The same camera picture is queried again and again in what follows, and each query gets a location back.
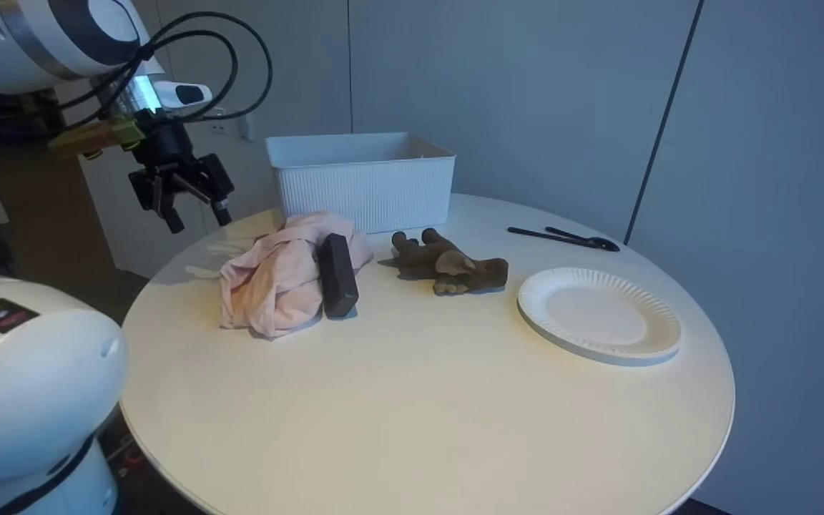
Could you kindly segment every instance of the white plate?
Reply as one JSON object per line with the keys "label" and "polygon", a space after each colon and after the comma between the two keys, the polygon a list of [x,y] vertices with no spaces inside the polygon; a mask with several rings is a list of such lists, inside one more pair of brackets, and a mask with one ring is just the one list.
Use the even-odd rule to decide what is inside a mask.
{"label": "white plate", "polygon": [[659,365],[680,326],[636,285],[597,270],[547,270],[523,282],[520,313],[566,349],[607,365]]}

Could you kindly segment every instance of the black label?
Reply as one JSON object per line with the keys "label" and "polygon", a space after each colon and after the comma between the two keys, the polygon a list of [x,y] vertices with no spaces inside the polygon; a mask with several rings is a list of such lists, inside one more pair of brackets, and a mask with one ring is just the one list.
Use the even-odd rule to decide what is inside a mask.
{"label": "black label", "polygon": [[26,325],[38,319],[34,310],[26,310],[21,305],[11,305],[8,298],[0,298],[0,333],[11,333],[14,326]]}

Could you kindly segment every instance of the crumpled towel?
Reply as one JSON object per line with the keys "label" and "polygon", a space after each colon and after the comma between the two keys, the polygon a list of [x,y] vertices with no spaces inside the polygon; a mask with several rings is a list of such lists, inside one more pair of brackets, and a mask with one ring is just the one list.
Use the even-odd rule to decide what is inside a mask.
{"label": "crumpled towel", "polygon": [[328,213],[288,217],[283,230],[221,267],[221,326],[250,326],[273,342],[318,322],[324,295],[315,250],[333,232],[350,242],[355,272],[373,260],[353,222]]}

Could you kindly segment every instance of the stuffed animal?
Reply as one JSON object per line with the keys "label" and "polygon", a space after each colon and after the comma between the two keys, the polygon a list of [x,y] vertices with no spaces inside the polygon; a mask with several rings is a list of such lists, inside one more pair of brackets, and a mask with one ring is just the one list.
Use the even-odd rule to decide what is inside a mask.
{"label": "stuffed animal", "polygon": [[434,230],[424,230],[420,242],[407,232],[391,235],[396,259],[386,260],[400,270],[404,282],[434,282],[434,295],[464,295],[503,290],[506,260],[476,260]]}

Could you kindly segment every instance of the white storage bin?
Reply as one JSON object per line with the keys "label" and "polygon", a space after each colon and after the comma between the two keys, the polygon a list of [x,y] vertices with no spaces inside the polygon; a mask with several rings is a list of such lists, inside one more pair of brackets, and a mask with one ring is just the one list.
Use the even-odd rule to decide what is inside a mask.
{"label": "white storage bin", "polygon": [[456,156],[407,133],[265,137],[283,216],[338,213],[367,232],[438,226]]}

